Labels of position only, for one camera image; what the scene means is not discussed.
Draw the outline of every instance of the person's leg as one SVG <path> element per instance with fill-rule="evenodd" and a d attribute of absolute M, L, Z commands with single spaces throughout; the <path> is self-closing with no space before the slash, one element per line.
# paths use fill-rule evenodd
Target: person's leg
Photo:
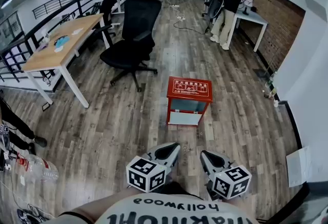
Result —
<path fill-rule="evenodd" d="M 217 20 L 211 30 L 211 33 L 213 34 L 213 36 L 210 38 L 211 41 L 219 43 L 220 29 L 221 29 L 223 22 L 224 22 L 224 13 L 223 13 L 223 11 L 221 11 L 221 13 L 219 14 L 219 17 L 217 18 Z"/>
<path fill-rule="evenodd" d="M 9 122 L 16 127 L 23 135 L 31 140 L 34 140 L 41 147 L 47 146 L 47 140 L 43 137 L 35 136 L 34 132 L 25 124 L 10 108 L 0 99 L 0 108 L 2 112 L 2 118 L 4 121 Z"/>
<path fill-rule="evenodd" d="M 231 11 L 228 11 L 226 9 L 223 10 L 224 13 L 224 27 L 220 34 L 220 45 L 223 49 L 229 50 L 227 46 L 228 41 L 228 35 L 231 30 L 232 22 L 234 20 L 235 14 Z"/>
<path fill-rule="evenodd" d="M 19 149 L 28 150 L 30 154 L 35 155 L 34 143 L 25 142 L 19 136 L 17 136 L 15 133 L 11 131 L 9 131 L 9 138 L 10 138 L 10 142 L 15 146 L 17 146 Z"/>

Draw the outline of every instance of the brick wall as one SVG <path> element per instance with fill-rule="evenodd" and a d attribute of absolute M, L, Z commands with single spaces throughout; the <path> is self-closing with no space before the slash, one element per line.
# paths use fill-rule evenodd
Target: brick wall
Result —
<path fill-rule="evenodd" d="M 271 69 L 275 71 L 289 52 L 302 24 L 305 11 L 289 0 L 254 0 L 254 6 L 257 8 L 257 13 L 269 23 L 258 50 L 268 63 L 278 50 L 271 65 Z M 256 43 L 261 25 L 241 21 L 240 27 L 253 43 Z"/>

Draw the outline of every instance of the white sneaker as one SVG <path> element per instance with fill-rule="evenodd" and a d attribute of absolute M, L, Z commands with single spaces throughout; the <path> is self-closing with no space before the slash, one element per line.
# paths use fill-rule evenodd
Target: white sneaker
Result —
<path fill-rule="evenodd" d="M 224 49 L 224 50 L 229 50 L 229 46 L 228 46 L 227 43 L 221 45 L 221 47 L 222 47 L 222 49 Z"/>
<path fill-rule="evenodd" d="M 210 37 L 210 40 L 213 41 L 213 42 L 216 42 L 218 44 L 220 43 L 219 37 L 216 34 L 213 34 L 213 36 Z"/>

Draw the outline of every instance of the paper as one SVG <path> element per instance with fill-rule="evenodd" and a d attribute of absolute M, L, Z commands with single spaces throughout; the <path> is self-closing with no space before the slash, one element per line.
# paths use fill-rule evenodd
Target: paper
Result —
<path fill-rule="evenodd" d="M 58 52 L 60 52 L 63 48 L 64 48 L 64 46 L 60 46 L 60 47 L 58 47 L 58 48 L 55 49 L 55 52 L 58 53 Z"/>
<path fill-rule="evenodd" d="M 6 164 L 5 164 L 5 169 L 6 169 L 6 170 L 11 170 L 11 165 L 9 165 L 9 164 L 6 163 Z"/>
<path fill-rule="evenodd" d="M 82 31 L 82 30 L 83 30 L 83 28 L 77 29 L 77 30 L 75 30 L 75 31 L 72 33 L 72 35 L 77 35 L 77 34 L 80 33 L 80 31 Z"/>
<path fill-rule="evenodd" d="M 25 186 L 25 179 L 23 176 L 20 176 L 20 182 L 23 186 Z"/>

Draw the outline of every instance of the khaki pants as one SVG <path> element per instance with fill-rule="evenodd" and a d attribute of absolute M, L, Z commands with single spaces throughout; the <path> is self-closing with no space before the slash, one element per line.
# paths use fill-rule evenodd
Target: khaki pants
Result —
<path fill-rule="evenodd" d="M 223 9 L 212 28 L 211 33 L 219 37 L 221 46 L 226 44 L 228 41 L 228 35 L 234 20 L 234 16 L 235 14 L 233 12 Z"/>

